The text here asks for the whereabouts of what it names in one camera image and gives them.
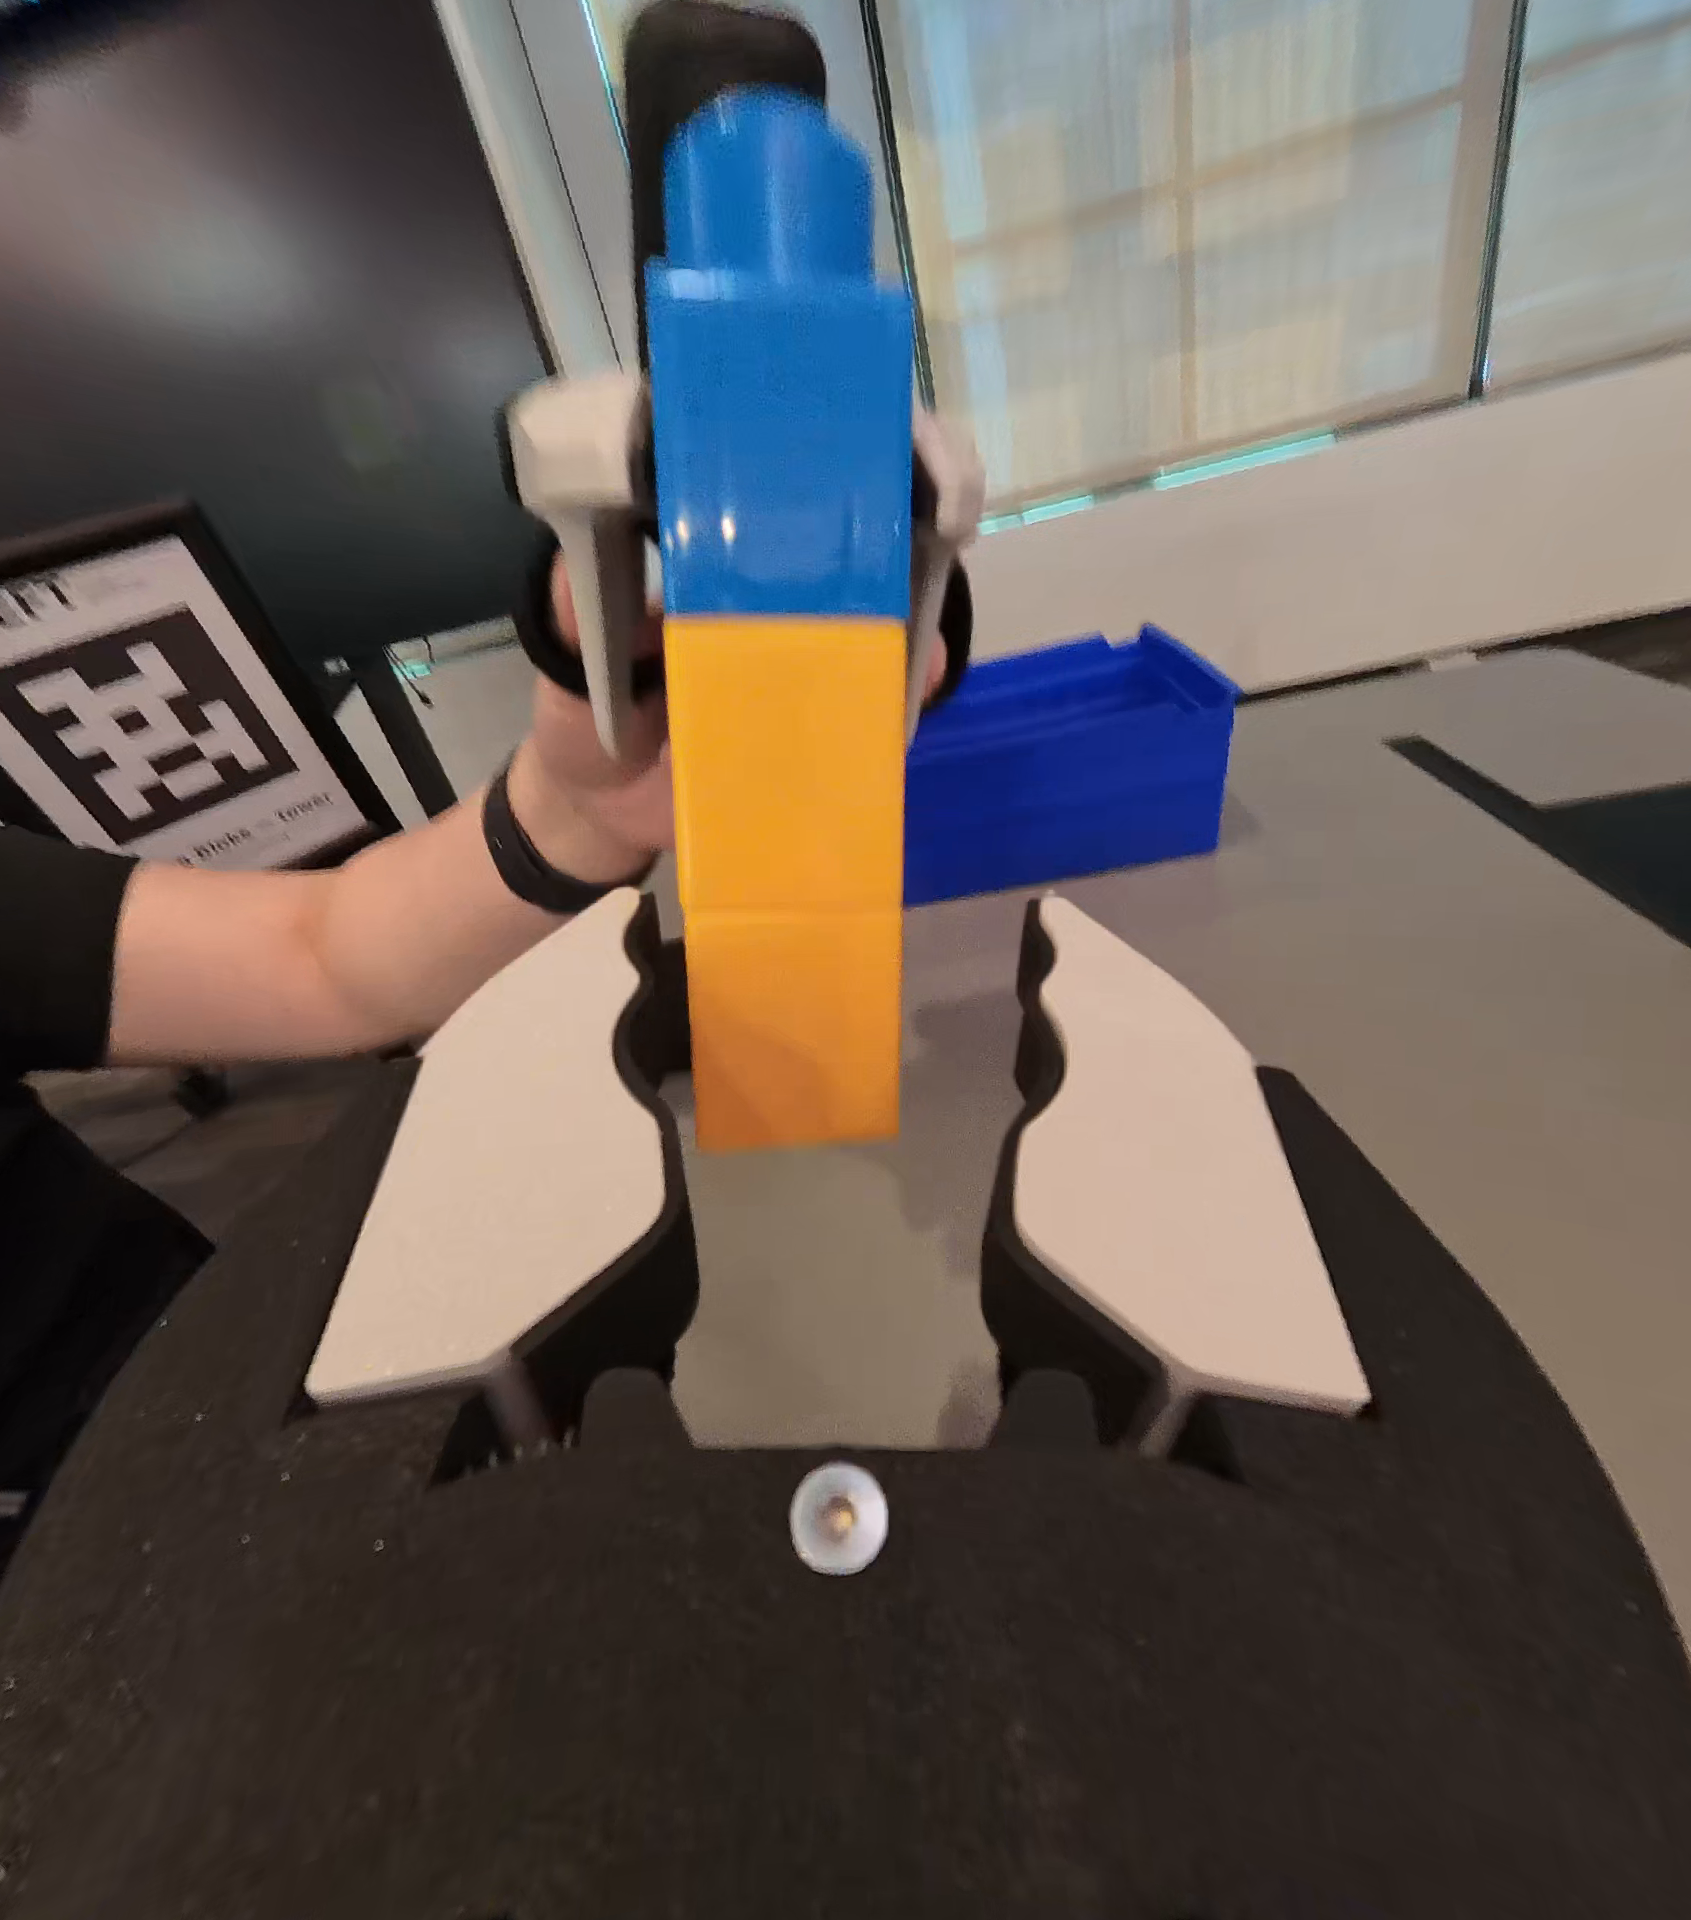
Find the black monitor stand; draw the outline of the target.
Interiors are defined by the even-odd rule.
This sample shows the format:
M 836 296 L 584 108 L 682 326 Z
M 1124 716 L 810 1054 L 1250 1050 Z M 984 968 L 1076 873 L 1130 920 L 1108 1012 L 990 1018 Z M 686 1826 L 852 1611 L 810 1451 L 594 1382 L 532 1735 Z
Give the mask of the black monitor stand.
M 324 656 L 316 680 L 332 721 L 400 827 L 450 810 L 458 790 L 426 728 L 428 693 L 390 648 Z

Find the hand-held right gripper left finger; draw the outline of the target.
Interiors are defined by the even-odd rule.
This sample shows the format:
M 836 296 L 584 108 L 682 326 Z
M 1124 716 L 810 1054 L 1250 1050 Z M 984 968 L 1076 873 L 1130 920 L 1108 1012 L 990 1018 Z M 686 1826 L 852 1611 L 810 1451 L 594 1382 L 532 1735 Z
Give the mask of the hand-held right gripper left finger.
M 576 1438 L 602 1382 L 668 1384 L 700 1304 L 678 1120 L 682 951 L 610 890 L 426 1041 L 306 1370 L 320 1414 L 426 1398 Z

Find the marker sign board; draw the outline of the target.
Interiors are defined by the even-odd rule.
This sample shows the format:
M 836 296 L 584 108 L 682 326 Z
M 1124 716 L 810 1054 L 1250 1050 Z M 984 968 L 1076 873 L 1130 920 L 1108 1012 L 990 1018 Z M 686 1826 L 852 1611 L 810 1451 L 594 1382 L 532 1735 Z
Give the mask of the marker sign board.
M 0 822 L 208 872 L 324 869 L 400 825 L 180 497 L 0 540 Z

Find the blue mega block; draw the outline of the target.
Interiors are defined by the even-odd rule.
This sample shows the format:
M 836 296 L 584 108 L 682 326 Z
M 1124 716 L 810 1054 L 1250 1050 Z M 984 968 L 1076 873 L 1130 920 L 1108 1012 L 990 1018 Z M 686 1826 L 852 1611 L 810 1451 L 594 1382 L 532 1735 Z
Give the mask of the blue mega block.
M 826 108 L 720 91 L 670 137 L 644 265 L 666 610 L 906 613 L 912 304 Z

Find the blue plastic bin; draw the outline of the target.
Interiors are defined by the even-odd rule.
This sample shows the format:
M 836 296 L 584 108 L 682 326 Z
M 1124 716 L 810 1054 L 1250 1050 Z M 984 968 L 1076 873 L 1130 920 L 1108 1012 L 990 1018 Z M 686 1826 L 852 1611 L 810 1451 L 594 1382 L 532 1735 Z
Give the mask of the blue plastic bin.
M 1240 686 L 1144 625 L 984 660 L 906 757 L 906 905 L 1218 850 Z

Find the person's left forearm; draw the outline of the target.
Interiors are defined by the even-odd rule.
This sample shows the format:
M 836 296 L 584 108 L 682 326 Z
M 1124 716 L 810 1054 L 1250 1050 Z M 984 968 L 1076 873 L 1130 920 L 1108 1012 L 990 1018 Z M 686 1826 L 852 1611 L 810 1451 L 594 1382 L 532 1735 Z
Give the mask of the person's left forearm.
M 426 1039 L 556 918 L 462 804 L 320 872 L 142 862 L 122 898 L 110 1066 L 344 1057 Z

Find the large black monitor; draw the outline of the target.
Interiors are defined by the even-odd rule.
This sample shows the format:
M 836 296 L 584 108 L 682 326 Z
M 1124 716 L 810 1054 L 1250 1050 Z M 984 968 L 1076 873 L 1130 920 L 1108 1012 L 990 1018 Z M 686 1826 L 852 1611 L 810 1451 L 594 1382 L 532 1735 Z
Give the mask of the large black monitor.
M 482 625 L 542 373 L 432 3 L 0 16 L 0 541 L 184 499 L 306 656 Z

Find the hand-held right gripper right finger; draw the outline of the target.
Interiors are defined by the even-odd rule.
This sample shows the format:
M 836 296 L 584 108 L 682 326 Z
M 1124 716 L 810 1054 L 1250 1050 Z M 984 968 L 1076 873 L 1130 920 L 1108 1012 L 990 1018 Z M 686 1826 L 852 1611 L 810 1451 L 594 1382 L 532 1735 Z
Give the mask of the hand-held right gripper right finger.
M 1056 1391 L 1112 1449 L 1218 1399 L 1358 1420 L 1374 1390 L 1254 1054 L 1060 893 L 1018 961 L 1020 1110 L 982 1242 L 1002 1425 Z

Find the large window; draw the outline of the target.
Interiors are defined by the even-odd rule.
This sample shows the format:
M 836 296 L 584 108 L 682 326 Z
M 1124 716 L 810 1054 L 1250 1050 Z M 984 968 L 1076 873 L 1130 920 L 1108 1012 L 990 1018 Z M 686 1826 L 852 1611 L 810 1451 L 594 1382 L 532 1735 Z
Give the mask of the large window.
M 1691 347 L 1691 1 L 864 11 L 994 526 Z

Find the orange mega block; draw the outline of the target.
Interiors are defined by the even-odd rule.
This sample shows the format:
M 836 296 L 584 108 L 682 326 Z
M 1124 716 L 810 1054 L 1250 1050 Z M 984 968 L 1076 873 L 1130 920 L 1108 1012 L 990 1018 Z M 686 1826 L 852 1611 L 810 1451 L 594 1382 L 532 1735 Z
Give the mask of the orange mega block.
M 668 613 L 666 697 L 690 925 L 902 905 L 902 620 Z
M 686 913 L 696 1141 L 888 1140 L 902 1122 L 904 912 Z

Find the person's left hand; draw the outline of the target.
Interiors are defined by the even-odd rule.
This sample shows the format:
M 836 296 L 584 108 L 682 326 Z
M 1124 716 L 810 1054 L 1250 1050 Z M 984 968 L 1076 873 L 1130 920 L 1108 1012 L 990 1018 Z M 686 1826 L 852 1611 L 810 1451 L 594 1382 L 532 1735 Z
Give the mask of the person's left hand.
M 608 750 L 590 697 L 544 667 L 578 656 L 570 568 L 552 545 L 528 566 L 518 628 L 534 640 L 530 719 L 508 775 L 516 819 L 550 863 L 584 882 L 626 882 L 672 848 L 666 680 L 654 677 Z

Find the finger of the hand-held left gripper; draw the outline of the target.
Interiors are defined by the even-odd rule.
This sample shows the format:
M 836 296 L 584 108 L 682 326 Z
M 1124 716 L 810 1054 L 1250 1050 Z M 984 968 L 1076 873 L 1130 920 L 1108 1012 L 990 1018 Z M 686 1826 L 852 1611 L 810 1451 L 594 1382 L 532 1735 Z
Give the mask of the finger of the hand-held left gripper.
M 918 537 L 978 537 L 988 471 L 972 434 L 938 411 L 912 413 L 912 530 Z
M 576 649 L 604 751 L 632 742 L 650 544 L 658 532 L 652 399 L 642 373 L 548 377 L 516 395 L 506 438 L 520 503 L 558 537 Z

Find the black wrist band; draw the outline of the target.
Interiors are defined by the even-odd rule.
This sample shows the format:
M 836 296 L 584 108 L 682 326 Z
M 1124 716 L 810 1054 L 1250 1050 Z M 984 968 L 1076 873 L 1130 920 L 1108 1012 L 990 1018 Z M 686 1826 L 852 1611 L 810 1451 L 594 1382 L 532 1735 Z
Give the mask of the black wrist band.
M 488 781 L 480 804 L 480 831 L 506 890 L 556 918 L 576 918 L 618 890 L 640 892 L 660 863 L 654 852 L 624 876 L 584 878 L 552 862 L 524 827 L 510 797 L 516 757 Z

